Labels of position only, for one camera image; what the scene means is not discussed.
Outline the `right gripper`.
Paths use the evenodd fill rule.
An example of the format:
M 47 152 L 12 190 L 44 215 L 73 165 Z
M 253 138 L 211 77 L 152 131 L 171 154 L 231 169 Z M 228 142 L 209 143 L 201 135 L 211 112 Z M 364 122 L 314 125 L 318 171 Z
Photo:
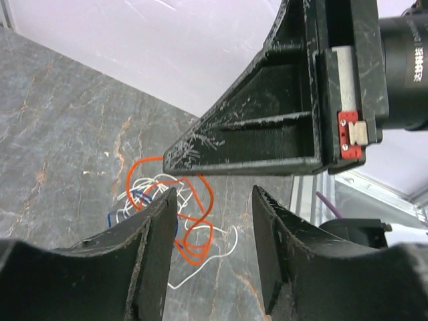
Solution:
M 376 1 L 282 1 L 262 49 L 164 154 L 172 175 L 337 174 L 389 117 Z

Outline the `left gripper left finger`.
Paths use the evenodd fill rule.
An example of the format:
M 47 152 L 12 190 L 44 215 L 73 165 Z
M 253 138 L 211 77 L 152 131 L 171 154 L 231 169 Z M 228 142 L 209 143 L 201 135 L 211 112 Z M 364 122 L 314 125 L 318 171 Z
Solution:
M 2 320 L 161 320 L 177 192 L 70 248 L 1 240 Z

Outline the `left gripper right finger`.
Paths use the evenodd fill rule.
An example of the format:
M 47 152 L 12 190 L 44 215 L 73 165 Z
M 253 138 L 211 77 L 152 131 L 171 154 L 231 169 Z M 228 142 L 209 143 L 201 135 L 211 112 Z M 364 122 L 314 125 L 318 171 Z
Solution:
M 254 187 L 261 292 L 272 320 L 426 320 L 427 246 L 373 248 L 288 211 Z

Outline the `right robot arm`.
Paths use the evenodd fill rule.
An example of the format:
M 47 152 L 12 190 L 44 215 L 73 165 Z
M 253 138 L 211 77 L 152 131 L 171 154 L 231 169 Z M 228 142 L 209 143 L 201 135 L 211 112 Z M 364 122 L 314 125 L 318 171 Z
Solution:
M 163 169 L 337 174 L 394 129 L 427 129 L 427 2 L 380 18 L 376 1 L 282 1 L 260 51 Z

